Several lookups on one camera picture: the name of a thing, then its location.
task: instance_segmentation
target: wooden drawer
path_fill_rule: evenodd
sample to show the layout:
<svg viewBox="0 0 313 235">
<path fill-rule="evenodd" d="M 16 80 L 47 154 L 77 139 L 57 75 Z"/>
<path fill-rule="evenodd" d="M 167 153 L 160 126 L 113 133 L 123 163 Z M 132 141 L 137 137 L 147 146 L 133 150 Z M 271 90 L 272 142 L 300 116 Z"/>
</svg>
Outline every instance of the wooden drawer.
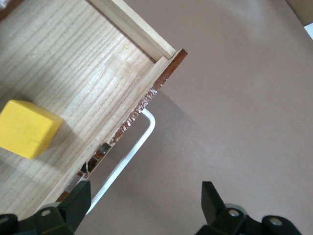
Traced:
<svg viewBox="0 0 313 235">
<path fill-rule="evenodd" d="M 0 150 L 0 213 L 64 198 L 185 56 L 121 0 L 22 1 L 0 22 L 0 109 L 28 100 L 65 122 L 34 160 Z"/>
</svg>

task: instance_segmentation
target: brown wooden edge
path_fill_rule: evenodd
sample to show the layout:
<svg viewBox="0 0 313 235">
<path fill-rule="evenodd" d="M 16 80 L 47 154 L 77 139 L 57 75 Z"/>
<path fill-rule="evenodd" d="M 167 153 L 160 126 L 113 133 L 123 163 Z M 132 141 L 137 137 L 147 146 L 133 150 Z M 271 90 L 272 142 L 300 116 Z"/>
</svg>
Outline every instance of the brown wooden edge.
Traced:
<svg viewBox="0 0 313 235">
<path fill-rule="evenodd" d="M 184 49 L 181 49 L 177 54 L 174 55 L 175 58 L 167 66 L 164 72 L 159 76 L 155 81 L 153 86 L 148 90 L 145 96 L 139 101 L 134 110 L 129 114 L 127 119 L 118 129 L 116 134 L 107 142 L 102 144 L 96 151 L 96 153 L 82 166 L 81 170 L 76 174 L 72 182 L 66 187 L 64 192 L 59 196 L 57 202 L 63 201 L 69 192 L 71 192 L 74 187 L 83 179 L 88 178 L 96 166 L 101 162 L 105 155 L 109 152 L 111 147 L 116 144 L 116 142 L 123 136 L 126 130 L 131 126 L 131 124 L 136 120 L 141 111 L 148 105 L 152 98 L 157 94 L 166 80 L 172 75 L 176 68 L 187 56 L 187 52 Z"/>
<path fill-rule="evenodd" d="M 23 0 L 10 0 L 4 9 L 0 8 L 0 21 L 7 17 Z"/>
</svg>

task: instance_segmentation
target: yellow block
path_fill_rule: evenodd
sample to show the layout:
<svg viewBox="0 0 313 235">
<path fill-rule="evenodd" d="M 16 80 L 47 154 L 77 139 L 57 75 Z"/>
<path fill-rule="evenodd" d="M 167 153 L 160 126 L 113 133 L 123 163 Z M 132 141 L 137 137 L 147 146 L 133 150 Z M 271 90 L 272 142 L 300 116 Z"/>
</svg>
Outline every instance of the yellow block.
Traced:
<svg viewBox="0 0 313 235">
<path fill-rule="evenodd" d="M 10 100 L 0 114 L 0 147 L 35 158 L 49 147 L 62 122 L 31 102 Z"/>
</svg>

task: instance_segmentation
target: white handle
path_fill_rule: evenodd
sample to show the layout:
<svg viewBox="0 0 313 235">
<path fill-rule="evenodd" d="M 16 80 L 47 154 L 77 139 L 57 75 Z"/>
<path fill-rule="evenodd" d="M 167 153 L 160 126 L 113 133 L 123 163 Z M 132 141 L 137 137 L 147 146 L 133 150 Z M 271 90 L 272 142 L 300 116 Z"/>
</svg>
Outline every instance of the white handle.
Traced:
<svg viewBox="0 0 313 235">
<path fill-rule="evenodd" d="M 119 176 L 119 174 L 123 171 L 123 169 L 127 166 L 127 164 L 130 162 L 130 160 L 133 158 L 133 156 L 137 153 L 137 151 L 141 148 L 143 143 L 147 140 L 147 138 L 153 132 L 153 130 L 156 126 L 155 117 L 147 109 L 142 110 L 141 113 L 144 116 L 146 116 L 146 118 L 149 120 L 149 122 L 150 122 L 149 127 L 147 128 L 145 133 L 143 133 L 143 135 L 139 138 L 139 140 L 136 142 L 136 144 L 133 146 L 133 148 L 129 151 L 129 153 L 117 164 L 117 166 L 114 168 L 114 170 L 111 172 L 111 174 L 107 177 L 107 179 L 105 180 L 101 189 L 97 192 L 97 194 L 92 199 L 91 206 L 90 206 L 89 210 L 87 211 L 86 215 L 99 202 L 101 197 L 105 194 L 105 192 L 109 189 L 109 187 L 112 185 L 112 183 L 116 180 L 116 178 Z"/>
</svg>

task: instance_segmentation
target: gray surface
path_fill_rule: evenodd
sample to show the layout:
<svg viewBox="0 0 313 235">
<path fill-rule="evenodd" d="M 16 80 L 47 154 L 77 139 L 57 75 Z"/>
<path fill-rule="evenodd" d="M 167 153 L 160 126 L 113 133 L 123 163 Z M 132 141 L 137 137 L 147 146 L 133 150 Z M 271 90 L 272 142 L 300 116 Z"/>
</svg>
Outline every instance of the gray surface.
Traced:
<svg viewBox="0 0 313 235">
<path fill-rule="evenodd" d="M 152 136 L 77 234 L 194 234 L 202 180 L 256 220 L 313 234 L 313 40 L 286 2 L 126 2 L 189 55 L 148 107 Z"/>
</svg>

